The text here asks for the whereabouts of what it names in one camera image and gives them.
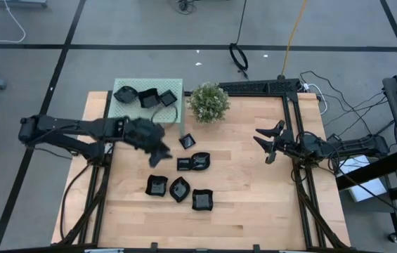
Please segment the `white cable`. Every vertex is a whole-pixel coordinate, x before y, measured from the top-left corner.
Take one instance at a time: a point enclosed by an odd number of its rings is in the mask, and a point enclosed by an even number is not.
[[[23,39],[25,39],[25,37],[27,36],[27,33],[25,32],[25,30],[23,29],[23,27],[19,24],[19,22],[14,18],[14,15],[11,13],[11,9],[8,7],[8,3],[6,2],[6,0],[4,1],[4,5],[6,6],[6,10],[8,11],[9,15],[12,17],[12,19],[14,19],[15,23],[18,25],[18,27],[22,30],[23,32],[23,36],[22,39],[19,39],[17,41],[9,41],[9,40],[5,40],[5,39],[0,39],[0,42],[8,42],[8,43],[20,43],[23,41]]]
[[[320,96],[321,96],[321,98],[323,99],[323,102],[325,103],[325,109],[324,109],[322,112],[320,112],[320,115],[322,115],[323,113],[325,113],[325,112],[327,111],[326,99],[325,99],[325,97],[324,97],[322,91],[320,90],[320,88],[318,88],[318,86],[316,86],[315,84],[303,84],[303,87],[304,87],[304,89],[305,89],[306,91],[309,90],[309,87],[310,87],[310,86],[314,86],[315,88],[317,88],[318,92],[320,92]]]

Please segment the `wooden table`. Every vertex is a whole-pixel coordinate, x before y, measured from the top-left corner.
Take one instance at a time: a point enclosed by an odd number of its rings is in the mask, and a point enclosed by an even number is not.
[[[103,116],[107,92],[90,92],[83,119]],[[184,150],[178,141],[178,129],[166,132],[164,142],[171,148],[173,160],[161,161],[155,169],[148,166],[148,156],[124,143],[115,147],[108,193],[105,201],[99,247],[159,248],[306,249],[298,197],[290,178],[292,161],[278,153],[276,161],[264,163],[265,154],[254,141],[255,128],[271,129],[284,119],[280,98],[230,97],[231,109],[226,120],[216,124],[198,124],[186,111],[186,133],[197,144]],[[315,94],[300,93],[299,106],[305,130],[325,137]],[[296,133],[293,106],[290,114]],[[91,140],[80,136],[83,141]],[[177,157],[193,153],[211,153],[206,171],[176,171]],[[82,157],[74,157],[67,182],[84,167]],[[149,175],[166,176],[169,183],[182,176],[192,189],[214,191],[211,212],[192,210],[192,194],[178,204],[168,194],[153,197],[145,194]],[[91,170],[71,188],[66,201],[65,233],[84,210]],[[334,176],[314,169],[313,177],[320,213],[342,242],[349,237]],[[315,223],[308,212],[313,245],[318,245]],[[90,218],[86,242],[91,241]],[[59,217],[53,242],[60,240]]]

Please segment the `yellow cable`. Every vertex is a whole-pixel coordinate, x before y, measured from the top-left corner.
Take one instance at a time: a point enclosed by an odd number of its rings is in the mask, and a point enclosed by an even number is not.
[[[284,70],[285,70],[285,66],[287,64],[287,57],[289,55],[289,48],[290,48],[290,44],[292,44],[292,40],[294,38],[294,34],[295,34],[295,30],[297,29],[298,23],[301,20],[301,17],[303,16],[303,12],[304,9],[306,8],[306,3],[308,0],[303,0],[303,5],[301,6],[301,10],[299,11],[299,15],[297,20],[295,21],[295,25],[294,25],[294,29],[292,30],[292,33],[290,35],[289,38],[289,43],[287,44],[287,49],[285,51],[285,57],[284,57],[284,64],[282,65],[282,71],[281,71],[281,75],[284,75]]]

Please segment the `gray floor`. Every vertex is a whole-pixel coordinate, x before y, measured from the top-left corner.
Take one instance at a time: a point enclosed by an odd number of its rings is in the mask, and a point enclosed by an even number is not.
[[[388,0],[397,22],[397,0]],[[27,31],[26,44],[63,44],[79,0],[50,0],[48,8],[12,8]],[[237,38],[242,0],[202,0],[191,15],[175,13],[174,1],[87,0],[73,44],[209,44],[226,45]],[[287,44],[300,1],[248,1],[240,44]],[[20,31],[0,8],[0,39],[18,39]],[[379,0],[310,0],[297,30],[300,46],[397,46],[397,39]],[[249,78],[275,79],[284,51],[245,51]],[[58,61],[60,50],[0,49],[0,78],[8,88],[0,91],[0,216],[22,160],[24,147],[17,140],[19,119],[38,113]],[[397,74],[397,52],[292,51],[286,77],[313,70],[327,77],[347,101],[357,104],[380,92],[381,80]],[[80,118],[89,91],[109,90],[114,78],[182,78],[186,90],[202,82],[243,81],[229,52],[209,50],[70,50],[60,73],[48,114]],[[305,75],[323,93],[337,94],[322,80]],[[328,98],[328,122],[343,113]],[[387,104],[365,116],[375,132],[392,119]],[[339,134],[356,120],[348,114],[325,127]],[[362,124],[343,138],[367,134]],[[383,133],[394,143],[392,128]],[[22,186],[1,249],[38,247],[51,241],[69,161],[35,152]],[[388,214],[345,208],[351,243],[364,250],[397,252],[385,235],[393,229]]]

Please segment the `potted plant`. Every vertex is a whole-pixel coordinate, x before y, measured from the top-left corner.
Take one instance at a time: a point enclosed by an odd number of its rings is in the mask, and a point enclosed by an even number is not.
[[[193,111],[199,123],[214,123],[225,119],[229,109],[228,93],[219,88],[219,84],[206,82],[195,89],[188,101],[188,108]]]

